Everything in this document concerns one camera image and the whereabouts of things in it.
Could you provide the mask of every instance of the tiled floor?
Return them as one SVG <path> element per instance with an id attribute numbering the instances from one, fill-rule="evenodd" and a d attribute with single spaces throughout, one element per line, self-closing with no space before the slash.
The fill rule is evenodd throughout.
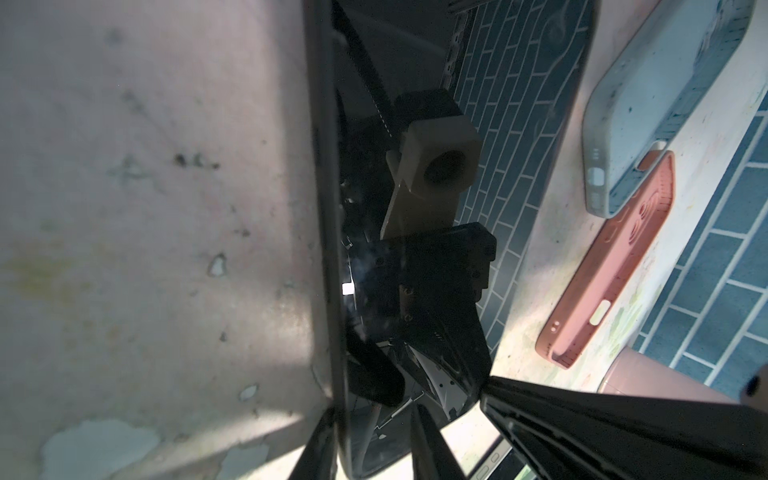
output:
<path id="1" fill-rule="evenodd" d="M 492 355 L 578 86 L 591 19 L 591 0 L 495 0 L 475 15 L 455 99 L 485 143 L 455 223 L 480 222 L 498 240 L 478 303 Z"/>
<path id="2" fill-rule="evenodd" d="M 768 97 L 634 348 L 732 398 L 768 362 Z"/>

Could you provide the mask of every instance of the blue tile wall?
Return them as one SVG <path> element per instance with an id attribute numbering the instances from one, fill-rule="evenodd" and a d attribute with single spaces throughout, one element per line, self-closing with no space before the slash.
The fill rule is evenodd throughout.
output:
<path id="1" fill-rule="evenodd" d="M 455 99 L 484 139 L 482 168 L 455 223 L 483 223 L 498 241 L 488 293 L 478 303 L 490 349 L 509 315 L 591 19 L 591 0 L 496 0 L 476 12 Z"/>
<path id="2" fill-rule="evenodd" d="M 738 399 L 768 363 L 768 97 L 633 348 Z"/>

